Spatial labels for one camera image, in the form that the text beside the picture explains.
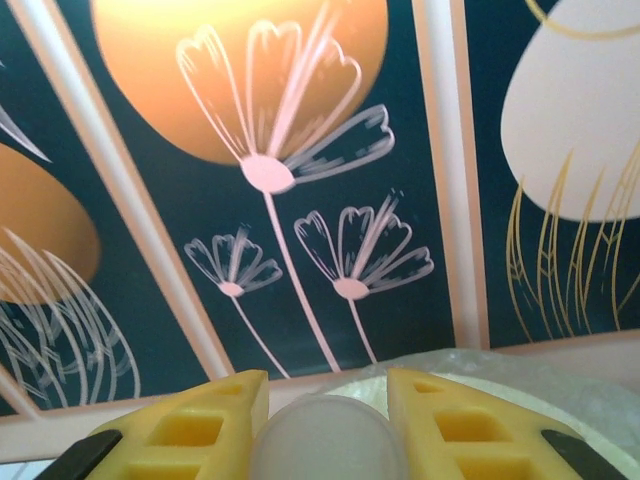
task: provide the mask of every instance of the black rubber edge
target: black rubber edge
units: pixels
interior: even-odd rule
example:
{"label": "black rubber edge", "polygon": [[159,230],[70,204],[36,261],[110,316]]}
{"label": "black rubber edge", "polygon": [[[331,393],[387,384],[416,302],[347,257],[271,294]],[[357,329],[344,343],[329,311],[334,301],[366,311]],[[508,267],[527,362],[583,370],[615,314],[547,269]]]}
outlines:
{"label": "black rubber edge", "polygon": [[122,440],[119,430],[105,430],[71,445],[36,480],[84,480]]}
{"label": "black rubber edge", "polygon": [[543,438],[583,480],[629,480],[581,438],[543,430]]}

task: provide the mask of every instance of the yellow foam block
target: yellow foam block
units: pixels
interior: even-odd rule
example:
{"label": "yellow foam block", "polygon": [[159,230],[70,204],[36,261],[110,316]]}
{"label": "yellow foam block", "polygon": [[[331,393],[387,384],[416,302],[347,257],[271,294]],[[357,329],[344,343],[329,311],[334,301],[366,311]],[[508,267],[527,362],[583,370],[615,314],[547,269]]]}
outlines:
{"label": "yellow foam block", "polygon": [[269,414],[267,373],[249,370],[102,425],[123,438],[89,480],[245,480]]}
{"label": "yellow foam block", "polygon": [[411,480],[580,480],[541,435],[581,438],[563,423],[411,370],[389,370],[387,396]]}

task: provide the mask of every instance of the orange circle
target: orange circle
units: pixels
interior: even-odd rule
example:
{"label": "orange circle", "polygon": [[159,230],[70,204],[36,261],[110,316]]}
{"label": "orange circle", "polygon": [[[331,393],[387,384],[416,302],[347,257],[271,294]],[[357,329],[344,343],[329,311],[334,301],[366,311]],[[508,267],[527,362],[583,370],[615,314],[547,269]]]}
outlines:
{"label": "orange circle", "polygon": [[[297,104],[297,115],[291,122],[284,122],[290,127],[278,150],[282,159],[301,146],[300,132],[313,131],[318,116],[329,117],[330,110],[344,98],[348,99],[346,107],[331,119],[330,129],[353,114],[378,75],[388,32],[386,0],[93,0],[92,16],[105,64],[138,113],[169,142],[196,157],[222,164],[235,164],[237,157],[207,120],[178,66],[176,48],[181,41],[193,40],[203,25],[215,32],[222,45],[218,60],[228,58],[239,101],[231,94],[228,77],[220,74],[222,63],[213,68],[210,58],[203,59],[199,56],[202,51],[192,49],[199,66],[209,62],[207,71],[206,67],[199,69],[207,75],[200,83],[201,91],[214,100],[213,115],[218,116],[223,129],[237,137],[236,146],[246,149],[250,143],[243,134],[241,118],[258,132],[264,130],[266,117],[266,134],[255,135],[258,153],[266,153],[271,126],[276,123],[268,117],[281,111],[287,79],[294,77],[282,75],[288,55],[282,44],[278,48],[274,41],[264,47],[266,54],[256,54],[256,50],[253,55],[249,53],[250,46],[257,45],[248,40],[252,27],[270,22],[282,31],[299,29],[301,51],[313,39],[314,27],[320,27],[319,31],[329,32],[327,35],[345,57],[357,63],[360,81],[355,94],[348,98],[343,93],[355,84],[352,77],[356,67],[349,64],[348,68],[338,68],[335,58],[324,58],[317,64]],[[248,75],[249,65],[253,75]],[[249,91],[251,102],[247,99]],[[249,104],[255,107],[251,120]],[[265,113],[263,118],[259,118],[260,109]]]}
{"label": "orange circle", "polygon": [[[0,257],[0,301],[46,303],[61,300],[65,290],[77,293],[77,282],[56,273],[44,252],[61,259],[88,283],[100,261],[100,238],[89,214],[64,185],[21,153],[0,144],[0,162],[0,248],[13,259]],[[34,268],[29,258],[33,254],[47,268]],[[58,281],[63,288],[54,285]],[[47,293],[46,300],[34,282]]]}

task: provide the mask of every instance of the painted artwork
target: painted artwork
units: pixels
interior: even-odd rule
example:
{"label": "painted artwork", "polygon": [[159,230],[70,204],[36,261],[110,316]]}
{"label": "painted artwork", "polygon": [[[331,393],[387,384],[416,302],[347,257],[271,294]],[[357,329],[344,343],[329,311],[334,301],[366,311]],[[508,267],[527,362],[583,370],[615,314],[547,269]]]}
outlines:
{"label": "painted artwork", "polygon": [[455,344],[410,0],[58,0],[236,370]]}
{"label": "painted artwork", "polygon": [[467,0],[492,347],[640,328],[640,9]]}
{"label": "painted artwork", "polygon": [[4,3],[0,29],[0,373],[36,412],[205,381]]}

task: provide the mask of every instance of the translucent white cap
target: translucent white cap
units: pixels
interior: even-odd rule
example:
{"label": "translucent white cap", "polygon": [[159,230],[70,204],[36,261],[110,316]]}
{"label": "translucent white cap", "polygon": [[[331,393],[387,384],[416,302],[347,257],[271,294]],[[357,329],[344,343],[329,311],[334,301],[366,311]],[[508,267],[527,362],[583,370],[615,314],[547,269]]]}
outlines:
{"label": "translucent white cap", "polygon": [[251,480],[406,480],[389,421],[337,395],[308,395],[280,410],[254,442]]}

